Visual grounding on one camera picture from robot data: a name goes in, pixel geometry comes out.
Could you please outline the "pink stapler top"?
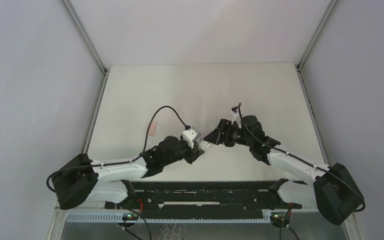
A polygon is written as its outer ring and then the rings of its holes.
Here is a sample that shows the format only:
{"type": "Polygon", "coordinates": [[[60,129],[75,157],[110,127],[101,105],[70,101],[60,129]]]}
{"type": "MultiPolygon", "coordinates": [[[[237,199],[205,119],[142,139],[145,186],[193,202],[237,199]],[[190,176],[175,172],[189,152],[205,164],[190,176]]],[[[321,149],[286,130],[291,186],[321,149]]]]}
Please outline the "pink stapler top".
{"type": "Polygon", "coordinates": [[[151,123],[149,130],[148,130],[148,136],[153,137],[156,134],[157,125],[156,123],[151,123]]]}

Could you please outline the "white stapler base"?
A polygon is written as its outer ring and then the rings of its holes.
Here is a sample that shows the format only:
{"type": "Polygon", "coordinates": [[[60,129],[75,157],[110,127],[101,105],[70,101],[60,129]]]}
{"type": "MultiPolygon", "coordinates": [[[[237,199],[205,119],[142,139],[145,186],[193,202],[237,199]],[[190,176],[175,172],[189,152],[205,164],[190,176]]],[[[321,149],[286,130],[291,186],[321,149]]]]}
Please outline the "white stapler base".
{"type": "Polygon", "coordinates": [[[204,140],[199,143],[199,148],[203,151],[205,151],[209,146],[211,146],[211,143],[204,140]]]}

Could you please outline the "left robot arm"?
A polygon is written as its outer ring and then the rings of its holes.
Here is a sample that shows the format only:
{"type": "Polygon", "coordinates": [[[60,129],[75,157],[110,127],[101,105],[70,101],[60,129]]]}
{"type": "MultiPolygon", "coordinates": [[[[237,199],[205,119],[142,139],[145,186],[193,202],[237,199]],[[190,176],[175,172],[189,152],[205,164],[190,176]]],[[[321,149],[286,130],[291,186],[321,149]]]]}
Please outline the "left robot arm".
{"type": "Polygon", "coordinates": [[[52,173],[47,183],[53,185],[62,210],[85,202],[112,202],[129,209],[137,200],[131,181],[155,176],[178,161],[192,164],[204,153],[196,141],[168,136],[139,156],[123,160],[92,160],[81,153],[52,173]]]}

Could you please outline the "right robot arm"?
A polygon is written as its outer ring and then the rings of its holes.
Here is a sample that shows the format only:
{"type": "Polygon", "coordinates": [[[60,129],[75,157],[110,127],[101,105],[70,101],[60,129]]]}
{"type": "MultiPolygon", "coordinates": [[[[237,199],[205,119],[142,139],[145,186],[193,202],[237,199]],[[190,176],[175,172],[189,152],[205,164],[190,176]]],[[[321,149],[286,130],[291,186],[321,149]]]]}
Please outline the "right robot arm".
{"type": "Polygon", "coordinates": [[[318,163],[292,153],[280,141],[266,135],[254,115],[243,116],[240,121],[221,119],[203,140],[226,147],[246,146],[257,161],[284,170],[302,181],[278,180],[269,194],[269,203],[275,208],[288,203],[317,209],[328,222],[337,226],[366,208],[362,192],[344,165],[318,163]]]}

